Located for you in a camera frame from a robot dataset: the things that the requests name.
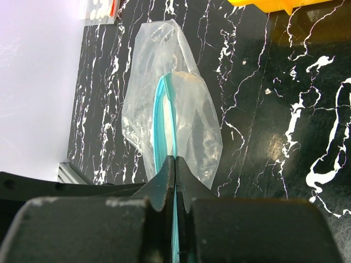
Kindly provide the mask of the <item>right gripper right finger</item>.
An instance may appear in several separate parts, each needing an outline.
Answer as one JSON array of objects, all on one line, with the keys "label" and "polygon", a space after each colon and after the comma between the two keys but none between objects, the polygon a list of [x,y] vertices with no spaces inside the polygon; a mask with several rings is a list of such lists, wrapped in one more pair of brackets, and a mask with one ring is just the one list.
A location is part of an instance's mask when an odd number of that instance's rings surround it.
[{"label": "right gripper right finger", "polygon": [[215,196],[175,160],[180,262],[342,262],[317,207],[301,199]]}]

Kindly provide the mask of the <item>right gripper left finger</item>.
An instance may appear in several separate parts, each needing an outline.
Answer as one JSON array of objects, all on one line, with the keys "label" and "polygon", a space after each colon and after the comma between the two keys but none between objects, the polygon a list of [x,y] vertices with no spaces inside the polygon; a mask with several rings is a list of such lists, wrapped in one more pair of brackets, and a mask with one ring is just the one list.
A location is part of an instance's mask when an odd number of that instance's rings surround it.
[{"label": "right gripper left finger", "polygon": [[171,262],[175,161],[149,181],[78,185],[1,173],[1,262]]}]

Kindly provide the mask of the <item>clear bag teal zipper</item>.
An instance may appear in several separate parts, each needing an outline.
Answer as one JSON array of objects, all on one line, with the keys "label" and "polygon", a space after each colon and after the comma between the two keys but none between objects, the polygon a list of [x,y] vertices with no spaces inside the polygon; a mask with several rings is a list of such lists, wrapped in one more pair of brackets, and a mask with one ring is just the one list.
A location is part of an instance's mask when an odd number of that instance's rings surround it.
[{"label": "clear bag teal zipper", "polygon": [[170,260],[197,262],[192,204],[213,198],[223,143],[210,92],[175,20],[141,25],[121,122],[148,179],[135,196],[166,212]]}]

